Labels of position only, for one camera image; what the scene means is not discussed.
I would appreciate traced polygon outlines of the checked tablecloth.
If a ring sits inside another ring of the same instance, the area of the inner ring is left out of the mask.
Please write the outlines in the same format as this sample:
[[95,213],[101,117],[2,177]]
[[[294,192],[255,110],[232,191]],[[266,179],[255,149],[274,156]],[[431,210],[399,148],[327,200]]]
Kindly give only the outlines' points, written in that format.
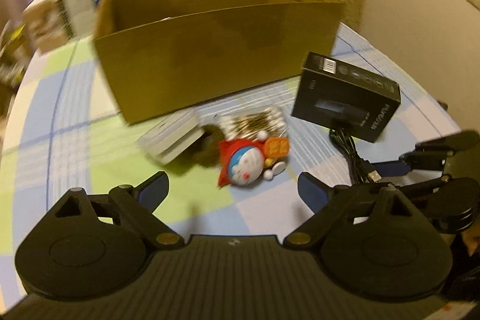
[[[387,76],[401,89],[400,108],[381,139],[357,143],[362,157],[394,160],[419,141],[458,131],[438,102],[387,56],[346,26],[337,32],[335,58]],[[107,193],[120,184],[139,184],[158,169],[137,144],[152,123],[125,123],[87,39],[35,55],[10,112],[1,157],[3,310],[24,296],[14,267],[18,245],[65,191]],[[349,180],[324,128],[293,117],[286,121],[289,162],[279,176],[251,189],[218,188],[217,169],[179,157],[166,169],[170,191],[156,215],[184,236],[285,237],[311,214],[297,193],[301,172],[331,185]]]

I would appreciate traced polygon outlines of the cotton swab bag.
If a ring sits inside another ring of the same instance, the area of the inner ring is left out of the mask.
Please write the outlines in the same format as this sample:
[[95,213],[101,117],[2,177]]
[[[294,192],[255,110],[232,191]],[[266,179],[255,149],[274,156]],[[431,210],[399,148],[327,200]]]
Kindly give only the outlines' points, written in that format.
[[226,140],[266,140],[288,136],[287,122],[278,106],[261,106],[219,115],[216,122]]

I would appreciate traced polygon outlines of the white square night light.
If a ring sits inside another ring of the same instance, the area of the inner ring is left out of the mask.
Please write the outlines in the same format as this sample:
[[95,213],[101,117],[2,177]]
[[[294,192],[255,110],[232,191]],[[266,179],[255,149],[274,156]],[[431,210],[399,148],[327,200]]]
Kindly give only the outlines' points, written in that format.
[[179,110],[142,135],[140,149],[160,165],[168,165],[204,134],[194,110]]

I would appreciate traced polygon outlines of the black product box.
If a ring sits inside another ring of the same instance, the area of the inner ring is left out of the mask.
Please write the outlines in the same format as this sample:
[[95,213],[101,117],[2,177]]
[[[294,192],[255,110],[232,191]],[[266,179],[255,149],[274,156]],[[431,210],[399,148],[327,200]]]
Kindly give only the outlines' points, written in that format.
[[327,128],[341,127],[374,143],[400,104],[400,86],[394,80],[309,52],[291,115]]

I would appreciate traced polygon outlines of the Doraemon toy figure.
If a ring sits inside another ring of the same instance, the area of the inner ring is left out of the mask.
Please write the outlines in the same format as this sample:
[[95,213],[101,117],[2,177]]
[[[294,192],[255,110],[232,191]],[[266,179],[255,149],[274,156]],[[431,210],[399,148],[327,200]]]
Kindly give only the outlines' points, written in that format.
[[286,169],[289,147],[287,136],[270,136],[266,131],[260,131],[255,140],[222,140],[219,143],[221,172],[217,186],[247,187],[260,178],[272,180]]

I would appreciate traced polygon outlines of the brown cardboard box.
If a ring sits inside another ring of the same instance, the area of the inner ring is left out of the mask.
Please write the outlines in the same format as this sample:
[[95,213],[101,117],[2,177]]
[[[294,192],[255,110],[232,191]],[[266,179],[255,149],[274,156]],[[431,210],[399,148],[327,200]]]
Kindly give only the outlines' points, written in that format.
[[343,0],[100,0],[93,44],[125,121],[297,76]]

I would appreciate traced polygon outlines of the white appliance box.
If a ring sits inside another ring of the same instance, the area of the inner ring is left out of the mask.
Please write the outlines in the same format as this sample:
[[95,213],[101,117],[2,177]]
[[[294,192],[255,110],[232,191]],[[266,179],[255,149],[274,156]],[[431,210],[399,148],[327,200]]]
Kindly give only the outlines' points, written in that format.
[[42,53],[89,36],[95,18],[95,0],[33,0],[22,13],[32,43]]

